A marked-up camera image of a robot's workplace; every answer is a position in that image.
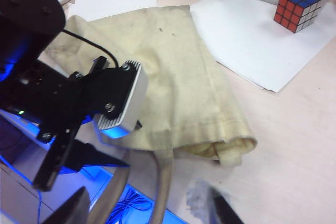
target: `rubik's cube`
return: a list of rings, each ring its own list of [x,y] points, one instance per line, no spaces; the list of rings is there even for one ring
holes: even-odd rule
[[[323,0],[279,0],[274,20],[293,33],[311,25]]]

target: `blue led light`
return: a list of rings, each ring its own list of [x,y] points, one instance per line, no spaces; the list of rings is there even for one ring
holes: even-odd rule
[[[126,136],[129,132],[124,130],[122,127],[117,126],[108,130],[102,130],[102,133],[109,136],[110,138],[120,138]]]

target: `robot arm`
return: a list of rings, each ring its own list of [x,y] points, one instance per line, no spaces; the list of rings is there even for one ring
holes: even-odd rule
[[[0,109],[38,123],[37,139],[53,140],[34,187],[51,190],[63,170],[86,165],[126,166],[75,139],[94,117],[110,137],[133,131],[147,79],[138,62],[107,68],[105,57],[86,76],[64,77],[37,58],[65,26],[57,0],[0,0]]]

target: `black cable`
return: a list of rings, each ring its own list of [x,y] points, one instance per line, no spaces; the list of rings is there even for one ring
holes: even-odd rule
[[[119,67],[118,61],[117,61],[117,59],[113,56],[113,54],[111,54],[110,52],[108,52],[108,51],[107,51],[105,48],[103,48],[102,46],[99,46],[99,45],[97,45],[96,43],[93,43],[92,41],[90,41],[90,40],[88,40],[88,39],[85,39],[85,38],[83,38],[83,37],[81,37],[81,36],[79,36],[79,35],[77,35],[77,34],[74,34],[74,33],[70,32],[70,31],[68,31],[68,30],[63,29],[62,32],[63,32],[63,33],[66,33],[66,34],[68,34],[68,35],[70,35],[70,36],[73,36],[73,37],[75,37],[76,39],[80,39],[80,40],[86,42],[87,44],[92,45],[93,47],[96,47],[96,48],[102,50],[105,54],[107,54],[108,56],[111,57],[111,59],[112,59],[113,62],[114,62],[115,67],[116,67],[116,68]]]

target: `screw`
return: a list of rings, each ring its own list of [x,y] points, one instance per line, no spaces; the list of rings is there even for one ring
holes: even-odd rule
[[[131,67],[130,65],[128,65],[127,63],[124,63],[122,66],[121,66],[122,70],[124,71],[128,71]]]
[[[51,10],[50,10],[49,7],[47,7],[47,6],[43,7],[42,10],[43,10],[43,12],[44,12],[45,14],[47,14],[47,15],[51,13]]]
[[[107,103],[107,104],[105,105],[105,109],[106,109],[107,112],[109,112],[109,113],[111,113],[111,112],[114,110],[115,107],[116,107],[116,106],[114,106],[112,103]]]
[[[20,0],[9,0],[12,4],[18,5],[20,3]]]
[[[83,75],[80,72],[76,72],[75,77],[76,77],[76,79],[81,79],[81,78],[83,78]]]
[[[49,132],[43,133],[42,138],[48,140],[51,138],[51,134]]]

